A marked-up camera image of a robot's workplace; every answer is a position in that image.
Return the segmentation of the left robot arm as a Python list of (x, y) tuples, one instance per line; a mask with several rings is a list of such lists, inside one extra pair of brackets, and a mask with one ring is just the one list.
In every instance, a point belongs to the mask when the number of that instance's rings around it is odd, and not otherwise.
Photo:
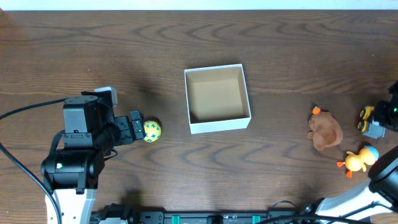
[(112, 150), (144, 138), (143, 114), (134, 110), (116, 117), (115, 104), (111, 91), (65, 100), (65, 129), (58, 134), (64, 147), (52, 146), (41, 165), (49, 223), (89, 223), (99, 175)]

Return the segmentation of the yellow grey toy truck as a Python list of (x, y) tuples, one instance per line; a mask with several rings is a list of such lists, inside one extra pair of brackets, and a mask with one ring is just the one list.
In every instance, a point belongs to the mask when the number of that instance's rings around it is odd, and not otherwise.
[(359, 122), (357, 129), (362, 132), (364, 136), (373, 139), (383, 138), (386, 129), (380, 125), (378, 121), (373, 118), (373, 106), (365, 106), (359, 114)]

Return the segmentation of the brown plush toy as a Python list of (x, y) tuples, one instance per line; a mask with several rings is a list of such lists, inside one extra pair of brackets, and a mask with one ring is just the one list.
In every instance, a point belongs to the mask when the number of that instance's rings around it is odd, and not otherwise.
[(312, 109), (308, 120), (310, 131), (307, 137), (313, 141), (316, 150), (339, 145), (343, 140), (343, 131), (337, 120), (328, 111), (322, 111), (318, 106)]

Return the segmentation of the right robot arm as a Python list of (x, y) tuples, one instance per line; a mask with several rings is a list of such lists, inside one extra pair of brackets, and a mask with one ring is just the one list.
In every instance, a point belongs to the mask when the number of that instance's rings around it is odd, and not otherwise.
[[(378, 139), (386, 130), (397, 131), (397, 84), (389, 88), (392, 98), (374, 106), (365, 106), (359, 114), (357, 129), (364, 136)], [(358, 152), (348, 151), (337, 167), (345, 167), (346, 176), (367, 172), (363, 184), (332, 198), (321, 198), (309, 205), (304, 223), (354, 223), (381, 213), (397, 211), (397, 148), (384, 155), (372, 145), (364, 144)]]

